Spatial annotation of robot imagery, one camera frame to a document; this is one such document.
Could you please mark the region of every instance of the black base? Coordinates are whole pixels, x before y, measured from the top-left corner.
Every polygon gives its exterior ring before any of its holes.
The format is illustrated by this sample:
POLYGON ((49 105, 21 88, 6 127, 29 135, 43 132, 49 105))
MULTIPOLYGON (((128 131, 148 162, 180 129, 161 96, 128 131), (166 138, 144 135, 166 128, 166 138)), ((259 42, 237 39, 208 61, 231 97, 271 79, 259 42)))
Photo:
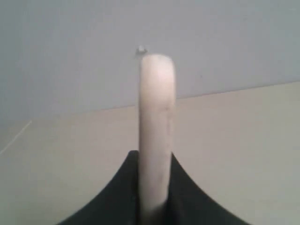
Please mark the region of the black base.
MULTIPOLYGON (((59 225, 136 225, 138 151, 130 151, 107 186, 59 225)), ((206 195, 172 155, 166 225, 247 225, 206 195)))

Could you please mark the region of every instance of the white cylindrical object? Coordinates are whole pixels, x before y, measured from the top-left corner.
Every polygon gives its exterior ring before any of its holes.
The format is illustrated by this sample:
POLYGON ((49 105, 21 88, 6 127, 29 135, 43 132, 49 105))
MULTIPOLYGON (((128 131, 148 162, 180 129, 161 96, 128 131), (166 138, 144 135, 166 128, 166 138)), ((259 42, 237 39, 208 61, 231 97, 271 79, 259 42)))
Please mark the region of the white cylindrical object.
POLYGON ((158 224, 168 198, 175 71, 163 55, 146 55, 140 64, 139 198, 142 224, 158 224))

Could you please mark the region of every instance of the beige floor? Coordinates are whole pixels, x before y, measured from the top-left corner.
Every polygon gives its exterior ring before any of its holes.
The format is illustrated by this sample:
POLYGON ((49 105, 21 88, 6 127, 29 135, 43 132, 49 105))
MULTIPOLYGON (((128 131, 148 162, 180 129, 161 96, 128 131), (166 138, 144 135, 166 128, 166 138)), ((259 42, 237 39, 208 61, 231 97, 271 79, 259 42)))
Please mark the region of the beige floor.
MULTIPOLYGON (((129 150, 135 107, 0 127, 0 224, 52 225, 90 201, 129 150)), ((180 99, 174 153, 254 225, 300 224, 300 82, 180 99)))

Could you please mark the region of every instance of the black object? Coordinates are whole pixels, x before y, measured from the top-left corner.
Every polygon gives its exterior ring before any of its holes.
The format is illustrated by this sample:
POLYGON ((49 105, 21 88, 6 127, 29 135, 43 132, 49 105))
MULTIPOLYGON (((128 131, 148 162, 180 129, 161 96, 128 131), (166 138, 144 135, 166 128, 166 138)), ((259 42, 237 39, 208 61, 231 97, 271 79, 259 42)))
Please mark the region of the black object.
MULTIPOLYGON (((130 151, 107 186, 59 225, 136 225, 138 151, 130 151)), ((206 195, 172 155, 166 225, 247 225, 206 195)))

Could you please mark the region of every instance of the white rod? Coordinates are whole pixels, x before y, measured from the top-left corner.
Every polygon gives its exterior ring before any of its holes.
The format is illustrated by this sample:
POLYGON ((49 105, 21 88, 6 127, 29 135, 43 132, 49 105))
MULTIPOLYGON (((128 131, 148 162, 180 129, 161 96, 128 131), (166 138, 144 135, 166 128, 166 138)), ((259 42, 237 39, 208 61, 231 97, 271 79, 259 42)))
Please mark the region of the white rod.
POLYGON ((159 224, 168 198, 175 71, 163 55, 146 55, 140 64, 139 198, 141 224, 159 224))

